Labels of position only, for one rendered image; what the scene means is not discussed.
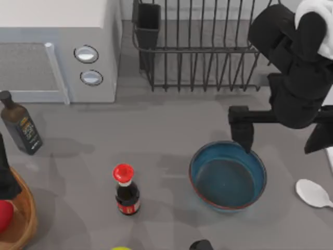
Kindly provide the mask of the blue bowl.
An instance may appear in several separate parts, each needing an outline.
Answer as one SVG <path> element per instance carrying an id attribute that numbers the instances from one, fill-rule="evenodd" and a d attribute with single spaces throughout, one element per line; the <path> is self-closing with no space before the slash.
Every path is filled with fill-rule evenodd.
<path id="1" fill-rule="evenodd" d="M 261 158 L 231 141 L 210 142 L 199 148 L 188 174 L 196 195 L 222 212 L 247 209 L 262 196 L 267 184 Z"/>

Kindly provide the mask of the white spoon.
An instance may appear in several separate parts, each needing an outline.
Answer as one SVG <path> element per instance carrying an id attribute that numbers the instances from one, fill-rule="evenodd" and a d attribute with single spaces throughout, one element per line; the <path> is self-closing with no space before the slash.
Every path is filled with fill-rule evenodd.
<path id="1" fill-rule="evenodd" d="M 333 208 L 333 202 L 330 200 L 327 191 L 311 180 L 298 180 L 296 182 L 296 193 L 309 206 L 315 208 Z"/>

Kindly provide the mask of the black round object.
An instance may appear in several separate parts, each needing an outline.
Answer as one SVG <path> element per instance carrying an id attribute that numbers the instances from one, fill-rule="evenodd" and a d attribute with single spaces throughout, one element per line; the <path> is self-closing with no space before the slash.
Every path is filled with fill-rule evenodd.
<path id="1" fill-rule="evenodd" d="M 209 240 L 202 239 L 193 242 L 190 245 L 189 250 L 214 250 L 214 248 Z"/>

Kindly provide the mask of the red capped dark sauce bottle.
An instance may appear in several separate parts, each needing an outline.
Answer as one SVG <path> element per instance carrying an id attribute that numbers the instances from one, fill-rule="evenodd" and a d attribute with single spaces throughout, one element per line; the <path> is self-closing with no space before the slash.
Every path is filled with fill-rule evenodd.
<path id="1" fill-rule="evenodd" d="M 118 164 L 112 171 L 117 182 L 116 201 L 118 210 L 127 216 L 134 215 L 140 209 L 140 192 L 134 182 L 134 169 L 129 164 Z"/>

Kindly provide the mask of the black utensil holder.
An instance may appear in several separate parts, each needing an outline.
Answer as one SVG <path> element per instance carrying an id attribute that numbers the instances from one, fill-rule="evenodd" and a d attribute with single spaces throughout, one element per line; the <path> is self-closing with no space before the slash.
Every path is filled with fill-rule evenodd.
<path id="1" fill-rule="evenodd" d="M 161 24 L 161 6 L 133 0 L 132 22 L 140 49 L 155 49 Z"/>

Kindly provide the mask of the pale microwave oven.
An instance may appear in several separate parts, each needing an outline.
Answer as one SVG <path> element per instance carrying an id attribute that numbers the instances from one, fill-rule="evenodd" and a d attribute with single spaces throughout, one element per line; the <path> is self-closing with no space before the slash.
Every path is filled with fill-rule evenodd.
<path id="1" fill-rule="evenodd" d="M 16 102 L 64 103 L 44 44 L 53 43 L 70 103 L 112 103 L 121 52 L 120 0 L 0 0 L 0 91 Z M 89 45 L 99 53 L 79 62 L 74 49 Z M 98 86 L 80 79 L 96 70 Z"/>

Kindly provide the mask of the small silver microwave knob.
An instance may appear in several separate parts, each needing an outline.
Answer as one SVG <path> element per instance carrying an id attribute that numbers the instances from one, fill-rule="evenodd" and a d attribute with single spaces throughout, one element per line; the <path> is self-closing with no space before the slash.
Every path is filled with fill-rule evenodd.
<path id="1" fill-rule="evenodd" d="M 98 86 L 103 82 L 102 74 L 96 70 L 81 72 L 80 79 L 84 84 L 89 86 Z"/>

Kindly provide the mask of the large silver microwave knob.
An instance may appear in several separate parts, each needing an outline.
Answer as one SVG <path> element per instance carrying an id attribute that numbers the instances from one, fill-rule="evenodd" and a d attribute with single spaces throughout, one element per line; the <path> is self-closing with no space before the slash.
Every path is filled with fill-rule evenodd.
<path id="1" fill-rule="evenodd" d="M 89 45 L 84 45 L 74 49 L 75 58 L 84 64 L 92 64 L 99 58 L 98 51 Z"/>

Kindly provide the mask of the dark brown square bottle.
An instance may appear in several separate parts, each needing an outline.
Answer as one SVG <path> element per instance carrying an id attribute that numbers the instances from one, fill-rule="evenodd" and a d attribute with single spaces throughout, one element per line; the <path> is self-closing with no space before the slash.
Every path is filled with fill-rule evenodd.
<path id="1" fill-rule="evenodd" d="M 16 146 L 20 151 L 34 155 L 43 142 L 28 110 L 14 102 L 9 91 L 0 91 L 0 101 L 4 105 L 0 116 Z"/>

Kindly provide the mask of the wooden basket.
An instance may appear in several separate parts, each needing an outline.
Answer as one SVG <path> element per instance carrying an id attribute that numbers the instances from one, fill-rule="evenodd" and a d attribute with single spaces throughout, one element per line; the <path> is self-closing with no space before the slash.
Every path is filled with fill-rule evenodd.
<path id="1" fill-rule="evenodd" d="M 0 230 L 0 250 L 24 250 L 37 231 L 37 213 L 34 197 L 20 174 L 11 171 L 21 187 L 21 193 L 11 201 L 12 217 L 5 230 Z"/>

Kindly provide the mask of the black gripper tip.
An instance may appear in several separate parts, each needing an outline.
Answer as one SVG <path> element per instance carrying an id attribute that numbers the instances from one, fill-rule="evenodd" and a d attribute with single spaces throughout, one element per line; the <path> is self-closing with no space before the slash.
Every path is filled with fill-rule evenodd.
<path id="1" fill-rule="evenodd" d="M 0 133 L 0 200 L 13 200 L 22 189 L 8 163 L 3 136 Z"/>

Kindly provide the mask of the red round fruit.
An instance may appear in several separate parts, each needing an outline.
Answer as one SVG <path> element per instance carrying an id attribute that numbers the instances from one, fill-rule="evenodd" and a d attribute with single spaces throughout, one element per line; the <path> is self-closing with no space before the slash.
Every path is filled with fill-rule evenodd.
<path id="1" fill-rule="evenodd" d="M 0 200 L 0 233 L 10 225 L 14 216 L 14 206 L 11 202 Z"/>

